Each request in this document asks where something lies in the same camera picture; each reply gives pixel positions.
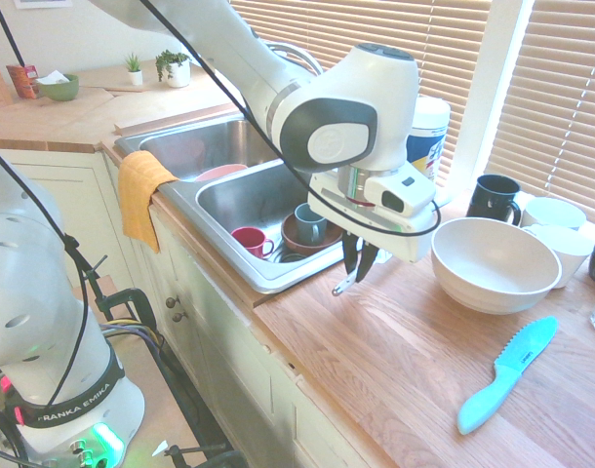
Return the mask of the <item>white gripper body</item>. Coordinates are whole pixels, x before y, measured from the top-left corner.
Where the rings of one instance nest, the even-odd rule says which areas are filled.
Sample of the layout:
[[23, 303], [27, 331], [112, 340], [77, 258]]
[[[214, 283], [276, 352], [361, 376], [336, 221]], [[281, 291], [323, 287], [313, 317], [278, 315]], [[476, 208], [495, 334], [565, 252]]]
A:
[[337, 188], [334, 171], [315, 174], [309, 188], [327, 204], [308, 194], [311, 209], [341, 229], [371, 245], [408, 262], [421, 260], [429, 251], [431, 229], [437, 226], [437, 215], [431, 202], [417, 214], [406, 216], [375, 205], [356, 205]]

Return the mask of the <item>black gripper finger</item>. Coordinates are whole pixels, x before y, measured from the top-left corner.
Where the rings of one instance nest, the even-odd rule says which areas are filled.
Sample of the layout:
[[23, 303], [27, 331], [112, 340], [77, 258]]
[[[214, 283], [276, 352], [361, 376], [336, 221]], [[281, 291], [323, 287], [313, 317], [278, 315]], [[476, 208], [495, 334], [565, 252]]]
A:
[[364, 242], [361, 250], [360, 261], [357, 266], [355, 282], [360, 283], [368, 274], [378, 254], [378, 247]]
[[347, 274], [357, 272], [358, 267], [358, 244], [359, 238], [350, 233], [342, 233], [342, 251], [343, 251], [343, 263]]

